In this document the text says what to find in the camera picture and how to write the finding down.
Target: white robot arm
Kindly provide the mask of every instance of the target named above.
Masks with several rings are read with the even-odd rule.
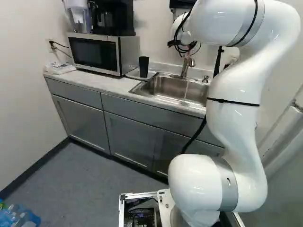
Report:
[[[184,154],[169,166],[171,195],[191,227],[211,225],[219,211],[250,212],[264,203],[257,110],[266,78],[300,29],[297,11],[275,0],[198,0],[184,23],[178,38],[185,44],[197,40],[240,50],[237,62],[213,79],[208,93],[207,125],[224,144],[225,155]]]

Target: coffee maker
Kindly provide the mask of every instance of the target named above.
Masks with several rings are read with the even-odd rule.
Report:
[[[135,36],[133,0],[89,1],[93,33]]]

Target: stainless steel sink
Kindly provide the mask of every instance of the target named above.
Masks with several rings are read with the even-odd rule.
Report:
[[[205,109],[207,91],[208,84],[199,80],[177,79],[169,74],[159,73],[129,92],[163,102]]]

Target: electrical outlet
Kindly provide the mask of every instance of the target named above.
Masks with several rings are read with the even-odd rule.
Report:
[[[47,46],[47,49],[48,49],[49,53],[52,53],[52,52],[56,51],[56,50],[53,50],[53,49],[51,48],[51,45],[50,45],[50,43],[49,43],[49,41],[53,41],[52,38],[46,39],[45,41],[46,41],[46,46]]]

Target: black cup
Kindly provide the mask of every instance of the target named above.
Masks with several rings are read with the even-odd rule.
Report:
[[[139,57],[140,77],[147,78],[148,65],[150,58],[146,56]]]

